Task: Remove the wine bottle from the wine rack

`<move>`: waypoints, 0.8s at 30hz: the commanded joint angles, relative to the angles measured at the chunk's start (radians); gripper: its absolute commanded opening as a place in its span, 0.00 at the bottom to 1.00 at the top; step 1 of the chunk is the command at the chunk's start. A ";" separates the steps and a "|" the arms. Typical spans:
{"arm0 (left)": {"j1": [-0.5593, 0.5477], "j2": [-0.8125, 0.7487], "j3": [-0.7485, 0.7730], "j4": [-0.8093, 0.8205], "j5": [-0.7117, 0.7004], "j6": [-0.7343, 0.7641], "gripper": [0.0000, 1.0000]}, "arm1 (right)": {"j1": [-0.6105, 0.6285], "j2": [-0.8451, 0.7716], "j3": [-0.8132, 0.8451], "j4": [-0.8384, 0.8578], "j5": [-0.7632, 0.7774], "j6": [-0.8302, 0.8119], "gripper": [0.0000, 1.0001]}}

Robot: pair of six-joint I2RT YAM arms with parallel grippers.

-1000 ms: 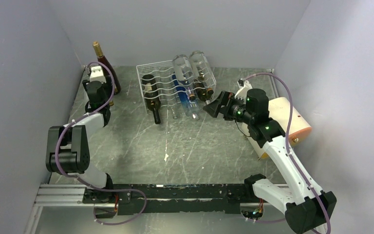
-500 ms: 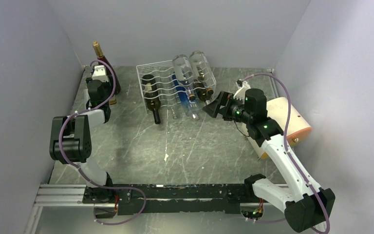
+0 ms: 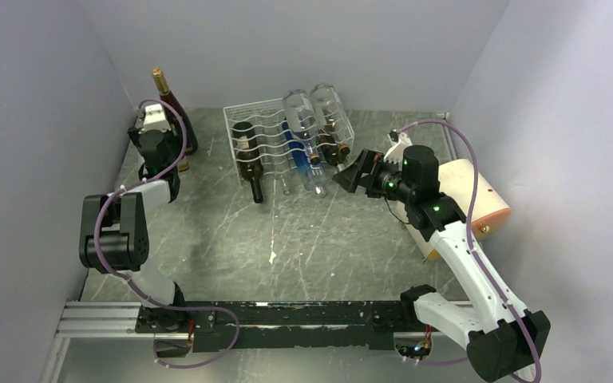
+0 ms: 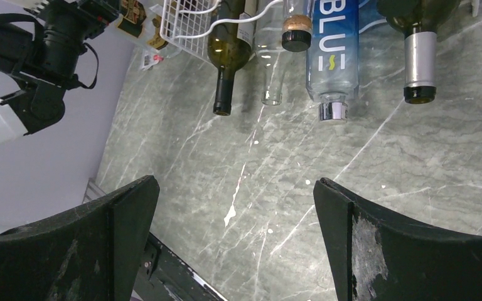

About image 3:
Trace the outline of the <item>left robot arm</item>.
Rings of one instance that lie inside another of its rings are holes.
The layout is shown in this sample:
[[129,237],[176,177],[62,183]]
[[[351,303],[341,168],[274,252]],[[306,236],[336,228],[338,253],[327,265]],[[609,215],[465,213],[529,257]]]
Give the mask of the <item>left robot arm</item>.
[[140,291],[143,307],[157,313],[168,331],[182,330],[189,319],[184,295],[148,259],[146,213],[179,195],[176,167],[181,139],[172,132],[132,129],[130,138],[144,160],[140,180],[108,195],[88,195],[81,211],[79,259],[87,269],[110,274]]

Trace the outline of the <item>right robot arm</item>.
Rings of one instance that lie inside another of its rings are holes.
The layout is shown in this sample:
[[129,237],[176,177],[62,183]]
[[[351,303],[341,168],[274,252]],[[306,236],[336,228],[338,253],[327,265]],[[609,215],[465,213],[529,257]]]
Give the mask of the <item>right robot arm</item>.
[[346,192],[363,188],[370,198],[403,203],[406,221],[445,260],[472,303],[467,311],[422,287],[399,309],[407,330],[424,324],[463,348],[481,379],[494,382],[534,368],[541,379],[540,356],[551,329],[546,314],[531,312],[506,286],[474,238],[471,213],[441,190],[439,162],[423,145],[404,148],[400,160],[364,149],[332,180]]

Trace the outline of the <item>dark red wine bottle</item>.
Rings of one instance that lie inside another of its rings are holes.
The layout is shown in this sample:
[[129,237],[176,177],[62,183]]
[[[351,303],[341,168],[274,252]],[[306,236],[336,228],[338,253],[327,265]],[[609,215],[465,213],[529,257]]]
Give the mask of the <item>dark red wine bottle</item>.
[[160,67],[155,67],[152,69],[152,79],[155,82],[156,88],[159,93],[160,99],[173,107],[173,109],[179,113],[182,122],[184,123],[184,127],[181,127],[178,123],[178,120],[173,115],[170,109],[165,108],[164,111],[168,118],[168,122],[170,124],[174,124],[176,131],[181,132],[182,129],[186,132],[187,136],[187,147],[185,149],[185,155],[190,156],[193,155],[199,148],[199,143],[196,138],[196,134],[193,130],[192,123],[188,117],[188,114],[184,110],[184,107],[178,101],[172,90],[170,89],[168,82],[165,79],[164,72]]

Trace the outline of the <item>clear bottle orange label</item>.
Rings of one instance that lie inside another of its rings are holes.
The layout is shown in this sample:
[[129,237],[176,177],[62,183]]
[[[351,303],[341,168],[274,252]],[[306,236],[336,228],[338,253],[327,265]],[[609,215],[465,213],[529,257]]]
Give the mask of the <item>clear bottle orange label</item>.
[[187,156],[183,156],[177,163],[179,173],[186,172],[190,169],[190,163]]

